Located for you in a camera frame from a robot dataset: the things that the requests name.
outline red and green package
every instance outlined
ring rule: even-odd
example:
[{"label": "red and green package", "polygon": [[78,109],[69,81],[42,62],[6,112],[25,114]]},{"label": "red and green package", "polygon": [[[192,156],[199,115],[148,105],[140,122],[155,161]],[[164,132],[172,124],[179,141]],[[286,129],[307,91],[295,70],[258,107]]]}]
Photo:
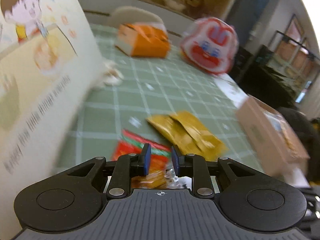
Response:
[{"label": "red and green package", "polygon": [[171,156],[169,147],[145,139],[128,130],[122,130],[122,138],[118,142],[112,160],[116,161],[121,155],[129,153],[140,154],[145,143],[151,145],[149,175],[146,177],[133,178],[132,184],[135,185],[135,187],[155,188],[166,183],[163,170]]}]

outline plush toy with yellow bow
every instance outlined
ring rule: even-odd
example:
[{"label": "plush toy with yellow bow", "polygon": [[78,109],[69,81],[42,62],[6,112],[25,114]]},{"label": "plush toy with yellow bow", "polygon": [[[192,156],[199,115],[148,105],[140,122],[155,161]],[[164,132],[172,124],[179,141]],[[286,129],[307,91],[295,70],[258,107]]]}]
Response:
[{"label": "plush toy with yellow bow", "polygon": [[186,8],[185,0],[163,0],[165,6],[170,9],[182,12]]}]

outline beige chair back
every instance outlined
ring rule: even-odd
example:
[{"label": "beige chair back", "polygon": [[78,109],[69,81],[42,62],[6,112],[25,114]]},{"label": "beige chair back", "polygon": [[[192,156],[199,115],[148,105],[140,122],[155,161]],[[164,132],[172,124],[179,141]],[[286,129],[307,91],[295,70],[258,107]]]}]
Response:
[{"label": "beige chair back", "polygon": [[121,6],[111,13],[107,25],[119,28],[121,24],[135,22],[163,23],[162,19],[154,13],[133,6]]}]

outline green checkered tablecloth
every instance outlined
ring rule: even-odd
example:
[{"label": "green checkered tablecloth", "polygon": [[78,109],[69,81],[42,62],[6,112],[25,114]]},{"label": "green checkered tablecloth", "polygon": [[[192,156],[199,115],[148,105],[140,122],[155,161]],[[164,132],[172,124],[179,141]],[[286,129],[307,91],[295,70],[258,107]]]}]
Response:
[{"label": "green checkered tablecloth", "polygon": [[183,62],[176,47],[166,59],[130,58],[114,47],[115,29],[91,28],[102,55],[117,63],[125,80],[89,94],[68,133],[57,172],[95,156],[110,159],[122,129],[168,144],[145,119],[180,110],[191,112],[226,144],[225,156],[262,171],[235,117],[235,106],[213,77]]}]

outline book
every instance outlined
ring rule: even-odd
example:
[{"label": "book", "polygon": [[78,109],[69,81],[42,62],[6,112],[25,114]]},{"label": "book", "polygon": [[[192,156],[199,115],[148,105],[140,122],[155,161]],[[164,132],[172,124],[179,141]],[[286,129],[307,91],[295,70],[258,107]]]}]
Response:
[{"label": "book", "polygon": [[103,58],[78,0],[0,0],[0,239],[16,195],[49,177]]}]

